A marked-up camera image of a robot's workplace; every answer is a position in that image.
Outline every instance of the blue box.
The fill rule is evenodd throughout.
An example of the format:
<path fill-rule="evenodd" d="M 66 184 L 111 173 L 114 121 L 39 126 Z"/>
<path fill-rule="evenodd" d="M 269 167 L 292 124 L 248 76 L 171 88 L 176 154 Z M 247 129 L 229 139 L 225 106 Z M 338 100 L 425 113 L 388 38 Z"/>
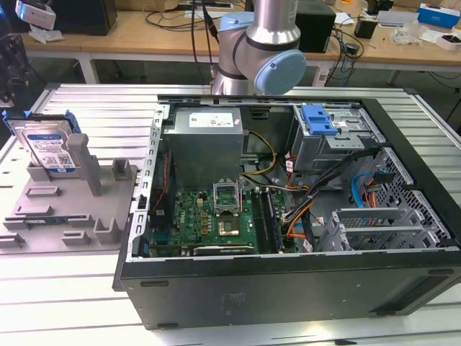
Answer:
<path fill-rule="evenodd" d="M 335 136 L 338 133 L 338 129 L 331 123 L 330 115 L 322 106 L 303 105 L 301 111 L 311 135 Z"/>
<path fill-rule="evenodd" d="M 437 25 L 451 29 L 460 20 L 460 11 L 456 9 L 445 9 L 428 4 L 421 4 L 418 9 L 420 23 Z"/>

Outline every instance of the hard drive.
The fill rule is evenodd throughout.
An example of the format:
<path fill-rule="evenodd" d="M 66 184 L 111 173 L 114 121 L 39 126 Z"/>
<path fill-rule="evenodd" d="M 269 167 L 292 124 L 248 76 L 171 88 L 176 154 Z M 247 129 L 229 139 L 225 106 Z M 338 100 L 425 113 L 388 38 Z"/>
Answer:
<path fill-rule="evenodd" d="M 4 117 L 6 125 L 24 148 L 30 152 L 34 167 L 43 167 L 51 177 L 70 177 L 76 174 L 78 159 L 66 146 L 72 133 L 80 133 L 75 116 L 27 114 L 24 118 Z"/>

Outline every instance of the wooden table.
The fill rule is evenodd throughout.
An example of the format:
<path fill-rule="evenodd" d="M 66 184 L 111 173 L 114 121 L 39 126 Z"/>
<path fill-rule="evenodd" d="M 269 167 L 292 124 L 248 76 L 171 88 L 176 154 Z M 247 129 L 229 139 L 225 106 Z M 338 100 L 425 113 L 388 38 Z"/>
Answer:
<path fill-rule="evenodd" d="M 358 17 L 362 9 L 367 7 L 365 0 L 354 0 L 352 4 L 345 4 L 339 0 L 336 8 Z M 416 9 L 394 6 L 393 11 L 415 12 Z M 429 25 L 430 29 L 449 32 L 450 30 L 442 27 Z M 354 35 L 355 24 L 343 25 L 341 29 L 350 35 Z M 461 72 L 461 53 L 448 52 L 439 46 L 422 41 L 420 45 L 396 45 L 391 38 L 394 28 L 376 26 L 375 32 L 370 40 L 359 39 L 364 45 L 364 54 L 357 61 L 357 68 L 376 68 L 390 70 L 410 70 L 410 71 L 446 71 Z M 354 40 L 345 37 L 345 41 L 354 43 Z M 339 56 L 339 43 L 331 40 L 328 46 L 331 52 L 336 52 Z M 392 74 L 389 84 L 392 84 L 397 74 Z"/>
<path fill-rule="evenodd" d="M 336 8 L 359 15 L 366 6 L 364 0 L 354 0 L 352 4 L 338 1 Z M 177 14 L 166 14 L 175 17 Z M 151 17 L 159 21 L 160 15 Z M 190 19 L 179 17 L 163 20 L 163 25 L 179 25 Z M 355 25 L 342 26 L 345 32 L 353 33 Z M 371 40 L 361 40 L 365 47 L 363 56 L 357 61 L 357 68 L 389 70 L 446 71 L 461 72 L 461 53 L 442 50 L 432 43 L 422 45 L 395 45 L 390 35 L 393 29 L 377 27 Z M 171 32 L 146 23 L 142 12 L 119 12 L 117 22 L 108 36 L 65 35 L 60 42 L 43 45 L 28 35 L 23 35 L 27 54 L 31 57 L 75 58 L 80 62 L 86 83 L 98 83 L 94 60 L 131 61 L 194 61 L 190 31 Z M 205 31 L 196 32 L 198 60 L 208 62 Z M 211 40 L 212 60 L 218 61 L 218 45 Z M 308 66 L 317 67 L 313 85 L 324 86 L 326 77 L 339 57 L 339 44 L 331 40 L 326 53 L 306 53 Z"/>
<path fill-rule="evenodd" d="M 165 14 L 175 17 L 178 14 Z M 157 22 L 160 15 L 155 14 L 151 20 Z M 180 17 L 163 20 L 162 25 L 180 25 L 190 19 Z M 22 37 L 27 54 L 31 57 L 75 58 L 80 62 L 86 83 L 98 83 L 93 60 L 132 60 L 132 61 L 186 61 L 193 62 L 190 31 L 172 32 L 148 24 L 144 14 L 139 11 L 118 12 L 115 26 L 107 36 L 64 35 L 65 40 L 43 45 L 29 35 Z M 218 62 L 219 47 L 211 37 L 213 62 Z M 195 47 L 198 61 L 208 62 L 208 47 L 205 31 L 196 31 Z M 309 66 L 319 66 L 321 61 L 332 62 L 336 52 L 326 54 L 307 54 Z"/>

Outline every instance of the floor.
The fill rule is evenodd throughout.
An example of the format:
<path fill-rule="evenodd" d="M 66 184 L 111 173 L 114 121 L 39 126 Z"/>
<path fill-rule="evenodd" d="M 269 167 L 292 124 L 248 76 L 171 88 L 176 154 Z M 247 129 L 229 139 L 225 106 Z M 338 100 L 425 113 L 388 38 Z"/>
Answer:
<path fill-rule="evenodd" d="M 41 59 L 32 61 L 35 70 L 47 82 L 55 83 L 84 83 L 79 66 L 73 60 Z M 200 64 L 205 82 L 210 80 L 207 64 Z M 97 61 L 97 70 L 101 83 L 120 84 L 200 84 L 197 68 L 192 63 L 169 63 L 120 61 L 117 64 L 111 61 Z M 308 68 L 301 81 L 301 86 L 310 86 L 314 77 L 314 68 Z M 351 76 L 348 87 L 385 88 L 390 72 L 385 70 L 357 69 Z M 440 74 L 448 78 L 454 74 Z M 444 119 L 460 99 L 461 94 L 455 93 L 455 88 L 461 88 L 461 78 L 442 79 L 442 83 L 435 81 L 428 73 L 417 71 L 402 71 L 394 87 L 415 89 Z M 329 87 L 339 87 L 338 80 L 330 80 Z M 36 76 L 30 76 L 30 88 L 38 97 L 44 87 L 43 82 Z M 458 129 L 461 126 L 461 106 L 457 108 L 449 124 Z M 0 147 L 9 137 L 8 131 L 0 123 Z"/>

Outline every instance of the workbench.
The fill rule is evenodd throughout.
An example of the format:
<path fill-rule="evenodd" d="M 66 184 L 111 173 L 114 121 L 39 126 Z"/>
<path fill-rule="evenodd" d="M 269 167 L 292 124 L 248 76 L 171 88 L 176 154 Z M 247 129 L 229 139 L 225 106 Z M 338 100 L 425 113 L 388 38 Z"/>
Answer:
<path fill-rule="evenodd" d="M 61 85 L 45 90 L 32 111 L 70 110 L 100 164 L 126 157 L 141 169 L 157 94 L 209 93 L 200 86 Z M 461 138 L 418 95 L 359 88 L 296 88 L 290 94 L 375 98 L 461 204 Z M 0 151 L 0 221 L 28 179 L 29 161 L 15 138 Z M 137 195 L 136 187 L 133 197 Z M 100 340 L 108 345 L 334 345 L 332 340 L 350 340 L 427 346 L 461 341 L 461 285 L 410 316 L 149 332 L 127 294 L 112 290 L 116 264 L 116 252 L 0 256 L 0 345 L 81 346 Z"/>
<path fill-rule="evenodd" d="M 357 17 L 364 0 L 352 4 L 337 2 L 336 8 Z M 166 14 L 175 17 L 176 12 Z M 126 61 L 182 61 L 193 62 L 190 31 L 172 32 L 146 23 L 141 11 L 118 12 L 115 26 L 107 36 L 64 35 L 65 40 L 43 45 L 24 34 L 24 43 L 29 57 L 72 58 L 79 61 L 87 84 L 99 83 L 94 60 Z M 160 15 L 151 17 L 159 21 Z M 178 17 L 164 20 L 163 25 L 180 25 L 190 22 L 190 18 Z M 343 25 L 342 30 L 353 35 L 355 25 Z M 433 43 L 421 45 L 395 45 L 390 36 L 393 28 L 377 27 L 371 40 L 361 40 L 365 47 L 363 56 L 356 62 L 356 68 L 375 68 L 391 71 L 438 71 L 461 72 L 461 53 L 447 52 Z M 205 31 L 196 31 L 198 61 L 207 63 L 208 47 Z M 213 62 L 218 62 L 219 47 L 211 40 Z M 306 53 L 307 65 L 317 68 L 313 86 L 323 87 L 329 71 L 339 57 L 339 44 L 331 39 L 325 53 Z M 397 74 L 393 74 L 390 83 Z"/>

